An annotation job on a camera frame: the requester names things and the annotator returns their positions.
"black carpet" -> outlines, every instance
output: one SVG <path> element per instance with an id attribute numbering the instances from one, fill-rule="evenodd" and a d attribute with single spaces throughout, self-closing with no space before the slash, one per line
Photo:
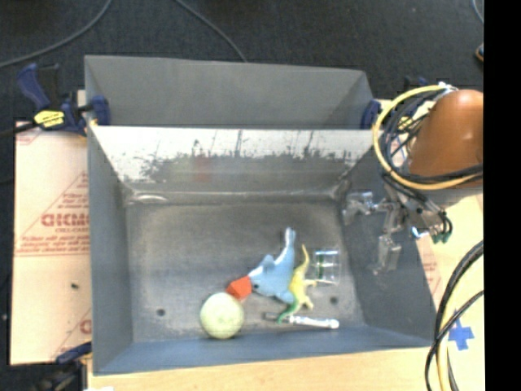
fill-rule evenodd
<path id="1" fill-rule="evenodd" d="M 484 0 L 476 3 L 484 14 Z M 106 4 L 0 0 L 0 130 L 33 114 L 32 102 L 15 82 L 23 66 L 58 63 L 59 88 L 66 93 L 83 86 L 85 54 L 354 68 L 366 72 L 373 95 L 382 99 L 402 92 L 405 76 L 484 88 L 484 65 L 474 56 L 484 26 L 471 0 L 112 0 L 104 11 Z M 13 154 L 12 139 L 0 140 L 0 389 L 5 391 L 26 390 L 55 370 L 7 366 Z"/>

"blue sticker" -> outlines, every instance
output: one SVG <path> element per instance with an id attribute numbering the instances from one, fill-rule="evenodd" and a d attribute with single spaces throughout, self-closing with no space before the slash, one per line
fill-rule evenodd
<path id="1" fill-rule="evenodd" d="M 466 343 L 467 340 L 474 339 L 474 334 L 470 327 L 463 327 L 460 319 L 456 321 L 449 332 L 449 340 L 454 340 L 458 350 L 469 349 L 469 345 Z"/>

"tennis ball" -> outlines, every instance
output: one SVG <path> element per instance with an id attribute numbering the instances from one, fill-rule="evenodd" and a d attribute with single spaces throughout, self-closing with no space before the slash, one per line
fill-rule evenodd
<path id="1" fill-rule="evenodd" d="M 217 292 L 203 303 L 199 318 L 211 337 L 230 339 L 244 324 L 244 308 L 227 292 Z"/>

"bin floor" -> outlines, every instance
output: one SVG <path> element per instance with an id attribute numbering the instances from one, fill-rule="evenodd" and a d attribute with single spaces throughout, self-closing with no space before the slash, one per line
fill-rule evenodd
<path id="1" fill-rule="evenodd" d="M 336 318 L 341 327 L 363 324 L 333 200 L 134 204 L 127 208 L 134 341 L 205 337 L 199 324 L 204 300 L 257 267 L 266 254 L 277 257 L 288 226 L 296 230 L 296 265 L 302 244 L 309 251 L 339 250 L 339 282 L 309 287 L 314 309 L 304 307 L 299 314 Z M 239 334 L 306 328 L 265 320 L 264 312 L 286 308 L 274 298 L 252 293 L 243 305 L 246 320 Z"/>

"wire bundle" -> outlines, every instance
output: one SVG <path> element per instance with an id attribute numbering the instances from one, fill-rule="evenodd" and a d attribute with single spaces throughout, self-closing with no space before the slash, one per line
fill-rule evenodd
<path id="1" fill-rule="evenodd" d="M 447 85 L 423 86 L 405 92 L 378 115 L 373 125 L 373 146 L 383 169 L 382 179 L 395 191 L 416 201 L 423 209 L 440 218 L 440 233 L 433 239 L 444 242 L 453 231 L 453 224 L 447 213 L 428 198 L 425 191 L 454 188 L 483 177 L 483 164 L 471 166 L 446 174 L 424 176 L 411 174 L 406 167 L 406 158 L 414 144 L 423 120 L 429 112 L 416 115 L 416 111 L 426 102 L 435 102 L 447 92 L 456 90 Z"/>
<path id="2" fill-rule="evenodd" d="M 440 306 L 436 314 L 435 323 L 435 339 L 427 354 L 425 363 L 425 383 L 428 391 L 432 391 L 429 381 L 429 370 L 432 360 L 436 356 L 436 365 L 438 371 L 438 379 L 442 391 L 458 391 L 458 385 L 454 378 L 453 370 L 449 360 L 449 350 L 447 348 L 446 336 L 449 334 L 452 326 L 462 317 L 462 315 L 480 298 L 484 295 L 484 290 L 481 290 L 468 299 L 453 315 L 447 317 L 448 303 L 454 294 L 454 290 L 458 286 L 463 275 L 469 268 L 484 255 L 484 242 L 478 242 L 458 263 L 454 269 L 444 295 L 441 298 Z"/>
<path id="3" fill-rule="evenodd" d="M 424 86 L 407 91 L 394 99 L 378 115 L 374 123 L 373 145 L 379 163 L 382 165 L 384 173 L 403 187 L 413 190 L 443 190 L 483 177 L 482 164 L 429 177 L 410 174 L 404 167 L 395 165 L 396 154 L 401 152 L 402 149 L 407 151 L 410 149 L 414 138 L 418 135 L 423 119 L 428 115 L 414 117 L 414 113 L 426 101 L 436 101 L 447 91 L 451 91 L 451 88 L 445 85 Z M 380 135 L 380 129 L 384 122 L 385 126 Z M 394 143 L 398 143 L 398 146 L 392 149 Z"/>

